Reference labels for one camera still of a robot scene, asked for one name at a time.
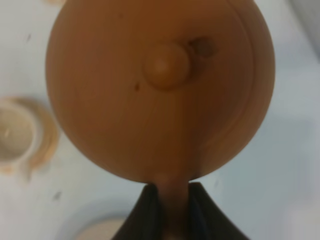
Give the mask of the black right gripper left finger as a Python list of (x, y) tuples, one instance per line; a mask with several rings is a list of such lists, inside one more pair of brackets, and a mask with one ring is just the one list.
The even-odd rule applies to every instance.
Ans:
[(167, 186), (147, 184), (134, 208), (120, 229), (112, 237), (114, 240), (169, 240), (165, 206), (170, 199)]

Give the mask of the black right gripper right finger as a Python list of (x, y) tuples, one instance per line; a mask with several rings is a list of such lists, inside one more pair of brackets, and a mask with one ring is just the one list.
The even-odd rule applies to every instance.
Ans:
[(181, 240), (247, 240), (199, 182), (182, 185)]

